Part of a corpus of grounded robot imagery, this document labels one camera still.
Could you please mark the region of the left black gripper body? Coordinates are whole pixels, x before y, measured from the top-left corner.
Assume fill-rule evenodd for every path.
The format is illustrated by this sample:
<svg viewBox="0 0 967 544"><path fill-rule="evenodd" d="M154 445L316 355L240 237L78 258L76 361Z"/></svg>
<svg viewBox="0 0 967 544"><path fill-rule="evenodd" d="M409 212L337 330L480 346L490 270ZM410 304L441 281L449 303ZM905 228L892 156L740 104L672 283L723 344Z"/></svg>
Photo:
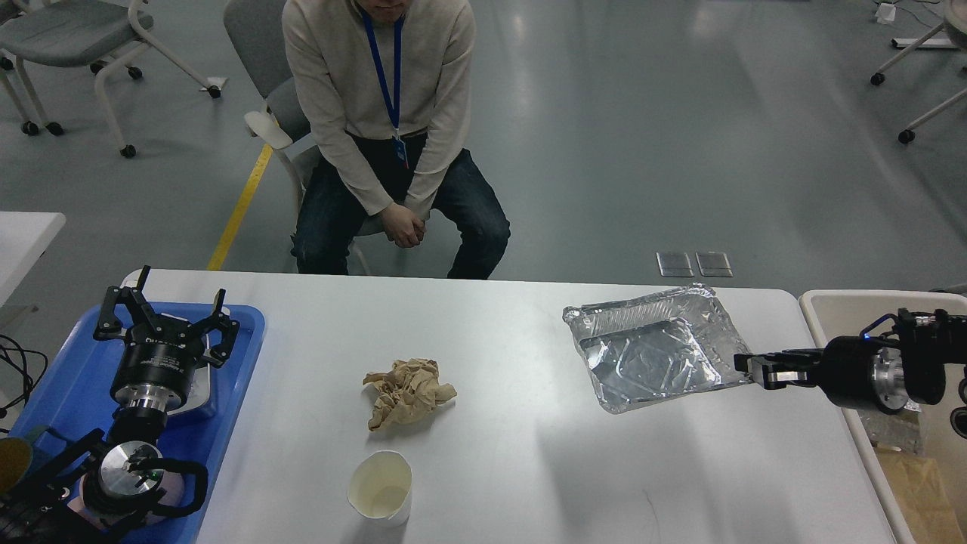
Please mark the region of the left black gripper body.
<svg viewBox="0 0 967 544"><path fill-rule="evenodd" d="M203 365L206 342L200 338L152 338L155 329L134 325L125 331L121 363L110 386L110 396L128 405L152 387L165 389L166 405L184 405L189 400L194 372Z"/></svg>

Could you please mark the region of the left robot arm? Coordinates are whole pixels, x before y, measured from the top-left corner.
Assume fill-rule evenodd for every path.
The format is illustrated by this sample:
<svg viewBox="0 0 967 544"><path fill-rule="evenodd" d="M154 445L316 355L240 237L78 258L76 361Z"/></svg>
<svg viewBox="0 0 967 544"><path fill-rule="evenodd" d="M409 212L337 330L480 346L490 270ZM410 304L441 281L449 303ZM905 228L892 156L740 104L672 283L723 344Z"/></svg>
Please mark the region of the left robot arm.
<svg viewBox="0 0 967 544"><path fill-rule="evenodd" d="M160 438L172 413L200 396L196 374L229 360L239 321L224 289L200 320L158 312L143 293L149 274L145 266L134 285L107 288L94 324L94 341L123 344L108 389L116 406L110 429L65 438L41 462L31 459L33 441L17 442L21 470L2 486L4 543L118 543L204 506L206 465L163 454Z"/></svg>

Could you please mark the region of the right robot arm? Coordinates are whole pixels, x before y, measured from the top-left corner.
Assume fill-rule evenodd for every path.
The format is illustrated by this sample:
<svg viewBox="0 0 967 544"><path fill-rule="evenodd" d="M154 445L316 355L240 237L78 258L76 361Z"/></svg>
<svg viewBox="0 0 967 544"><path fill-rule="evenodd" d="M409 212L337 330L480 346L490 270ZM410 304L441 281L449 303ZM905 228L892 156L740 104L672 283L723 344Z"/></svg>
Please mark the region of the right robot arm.
<svg viewBox="0 0 967 544"><path fill-rule="evenodd" d="M824 348L736 354L734 368L766 390L818 387L840 409L896 416L909 400L943 400L945 366L965 364L965 327L963 314L899 308Z"/></svg>

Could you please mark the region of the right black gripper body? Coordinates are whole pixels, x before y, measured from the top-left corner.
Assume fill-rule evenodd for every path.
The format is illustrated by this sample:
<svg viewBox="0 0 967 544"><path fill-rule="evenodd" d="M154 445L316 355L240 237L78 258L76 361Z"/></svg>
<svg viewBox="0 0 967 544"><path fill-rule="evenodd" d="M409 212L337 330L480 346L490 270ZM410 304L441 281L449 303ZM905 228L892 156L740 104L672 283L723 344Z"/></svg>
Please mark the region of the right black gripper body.
<svg viewBox="0 0 967 544"><path fill-rule="evenodd" d="M820 389L843 409L894 416L907 405L901 351L872 338L834 338L820 358Z"/></svg>

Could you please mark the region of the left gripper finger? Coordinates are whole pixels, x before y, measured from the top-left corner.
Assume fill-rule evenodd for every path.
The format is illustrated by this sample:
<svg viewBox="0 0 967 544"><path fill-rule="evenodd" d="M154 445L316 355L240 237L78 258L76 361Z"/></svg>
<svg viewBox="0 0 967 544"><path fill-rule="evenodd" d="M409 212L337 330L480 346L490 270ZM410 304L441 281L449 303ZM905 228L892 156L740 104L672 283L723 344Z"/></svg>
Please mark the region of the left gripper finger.
<svg viewBox="0 0 967 544"><path fill-rule="evenodd" d="M227 290L219 289L215 293L213 309L207 317L196 323L190 323L184 330L184 349L196 361L196 367L208 365L220 369L230 358L239 332L239 323L225 312L224 299ZM208 334L216 331L220 334L220 341L206 347Z"/></svg>
<svg viewBox="0 0 967 544"><path fill-rule="evenodd" d="M123 338L126 342L146 343L162 340L163 326L160 316L145 299L146 286L151 266L144 265L134 286L108 286L101 302L99 318L93 331L95 341L108 341ZM123 306L130 314L131 326L125 326L117 316L116 307Z"/></svg>

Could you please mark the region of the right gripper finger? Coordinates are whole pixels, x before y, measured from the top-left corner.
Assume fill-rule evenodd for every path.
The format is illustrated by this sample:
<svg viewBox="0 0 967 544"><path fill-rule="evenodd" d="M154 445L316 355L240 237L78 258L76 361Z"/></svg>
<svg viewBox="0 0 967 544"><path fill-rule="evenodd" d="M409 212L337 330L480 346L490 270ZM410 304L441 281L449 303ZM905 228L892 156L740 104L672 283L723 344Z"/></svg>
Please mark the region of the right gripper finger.
<svg viewBox="0 0 967 544"><path fill-rule="evenodd" d="M824 348L783 349L769 354L736 354L734 367L738 371L750 371L752 360L774 363L784 369L808 369L819 364Z"/></svg>
<svg viewBox="0 0 967 544"><path fill-rule="evenodd" d="M795 366L776 361L750 361L749 374L752 380L768 391L777 391L789 386L817 387L812 379L811 368Z"/></svg>

